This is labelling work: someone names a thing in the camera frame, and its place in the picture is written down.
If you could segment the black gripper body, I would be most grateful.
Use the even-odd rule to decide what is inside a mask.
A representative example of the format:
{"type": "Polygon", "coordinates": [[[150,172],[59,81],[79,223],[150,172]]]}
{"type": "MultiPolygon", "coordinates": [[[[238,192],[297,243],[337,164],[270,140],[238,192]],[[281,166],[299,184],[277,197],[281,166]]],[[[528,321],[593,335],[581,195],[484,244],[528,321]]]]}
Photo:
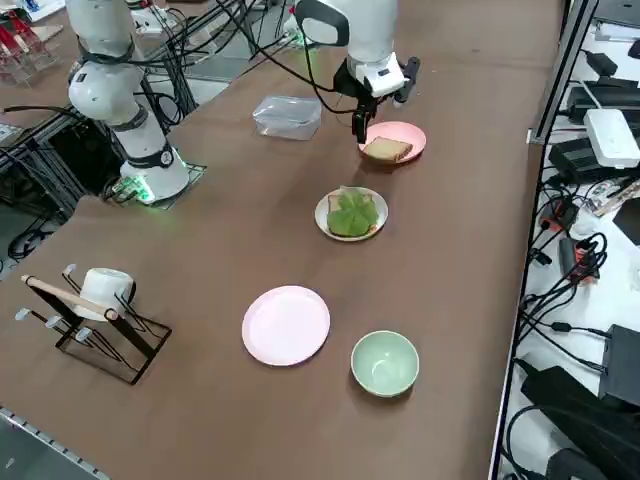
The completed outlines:
{"type": "Polygon", "coordinates": [[[376,101],[377,106],[386,101],[390,94],[383,95],[381,97],[373,97],[372,93],[355,79],[349,69],[347,60],[344,60],[333,77],[333,89],[336,93],[342,94],[346,97],[355,98],[357,100],[357,106],[355,111],[362,111],[363,107],[369,102],[376,101]]]}

